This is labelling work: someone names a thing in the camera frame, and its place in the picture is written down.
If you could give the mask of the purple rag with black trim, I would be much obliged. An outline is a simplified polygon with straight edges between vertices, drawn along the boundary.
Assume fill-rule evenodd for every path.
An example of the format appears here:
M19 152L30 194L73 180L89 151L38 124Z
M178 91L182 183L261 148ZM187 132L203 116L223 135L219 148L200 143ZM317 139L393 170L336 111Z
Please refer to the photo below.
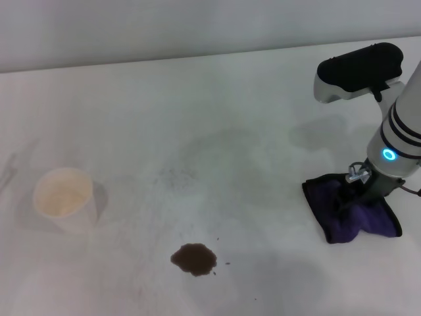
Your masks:
M384 198L336 213L335 198L340 188L360 190L362 184L348 183L344 174L325 174L302 183L307 203L327 243L351 242L361 231L388 238L402 236L401 224Z

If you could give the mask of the white paper cup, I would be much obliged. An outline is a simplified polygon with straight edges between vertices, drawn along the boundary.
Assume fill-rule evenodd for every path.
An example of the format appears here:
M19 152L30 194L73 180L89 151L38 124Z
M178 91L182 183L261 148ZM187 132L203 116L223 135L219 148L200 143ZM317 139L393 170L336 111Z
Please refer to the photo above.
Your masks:
M45 173L34 187L32 201L40 215L65 232L84 234L98 219L93 181L80 169L59 168Z

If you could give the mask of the brown liquid stain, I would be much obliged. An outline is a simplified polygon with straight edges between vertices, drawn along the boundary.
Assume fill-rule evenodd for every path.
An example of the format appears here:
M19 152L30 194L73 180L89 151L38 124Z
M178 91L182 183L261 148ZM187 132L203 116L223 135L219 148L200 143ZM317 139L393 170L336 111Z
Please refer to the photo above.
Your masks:
M217 266L217 256L206 245L188 243L170 256L170 262L194 277L208 275Z

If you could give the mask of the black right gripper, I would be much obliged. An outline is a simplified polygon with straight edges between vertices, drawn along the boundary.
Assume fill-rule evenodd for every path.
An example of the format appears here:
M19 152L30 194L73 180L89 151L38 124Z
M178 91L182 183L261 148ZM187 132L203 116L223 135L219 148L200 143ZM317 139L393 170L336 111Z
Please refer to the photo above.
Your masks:
M405 181L393 178L377 171L372 171L360 190L340 188L337 191L335 205L336 213L343 213L356 205L371 203L387 197L392 191L400 188Z

